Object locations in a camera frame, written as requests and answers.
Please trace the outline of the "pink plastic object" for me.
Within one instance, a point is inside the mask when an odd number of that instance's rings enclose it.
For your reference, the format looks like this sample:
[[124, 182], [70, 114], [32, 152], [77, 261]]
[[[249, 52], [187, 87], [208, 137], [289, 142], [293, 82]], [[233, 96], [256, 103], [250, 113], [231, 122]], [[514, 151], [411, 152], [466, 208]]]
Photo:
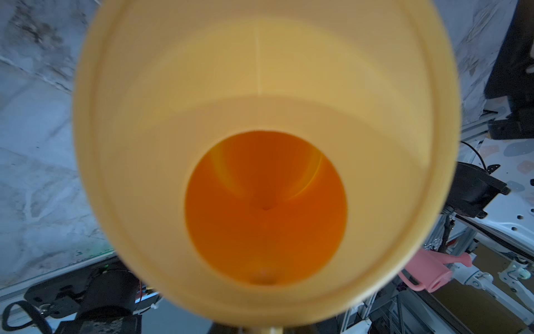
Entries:
[[452, 256], [420, 249], [398, 273], [398, 276], [413, 291], [426, 290], [432, 293], [452, 279], [453, 272], [446, 265], [455, 263], [471, 267], [472, 259], [467, 253]]

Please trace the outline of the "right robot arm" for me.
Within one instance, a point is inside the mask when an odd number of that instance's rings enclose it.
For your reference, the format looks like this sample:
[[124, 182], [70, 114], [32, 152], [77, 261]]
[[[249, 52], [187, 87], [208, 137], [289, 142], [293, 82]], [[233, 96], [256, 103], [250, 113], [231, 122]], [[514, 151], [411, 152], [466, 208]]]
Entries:
[[462, 144], [447, 203], [500, 244], [533, 250], [533, 3], [438, 1], [460, 80]]

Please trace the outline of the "yellow plastic watering can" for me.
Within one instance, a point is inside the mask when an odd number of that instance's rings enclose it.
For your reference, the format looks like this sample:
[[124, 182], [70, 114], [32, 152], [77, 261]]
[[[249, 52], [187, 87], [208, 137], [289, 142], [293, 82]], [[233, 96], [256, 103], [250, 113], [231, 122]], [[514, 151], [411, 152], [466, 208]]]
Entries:
[[103, 1], [73, 94], [107, 239], [217, 322], [311, 324], [421, 248], [456, 169], [432, 1]]

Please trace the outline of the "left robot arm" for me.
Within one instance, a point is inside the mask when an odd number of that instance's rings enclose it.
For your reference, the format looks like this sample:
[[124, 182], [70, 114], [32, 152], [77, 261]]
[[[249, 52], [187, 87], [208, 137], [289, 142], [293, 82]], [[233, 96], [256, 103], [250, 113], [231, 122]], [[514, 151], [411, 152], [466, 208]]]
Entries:
[[1, 295], [1, 332], [140, 333], [161, 295], [118, 257]]

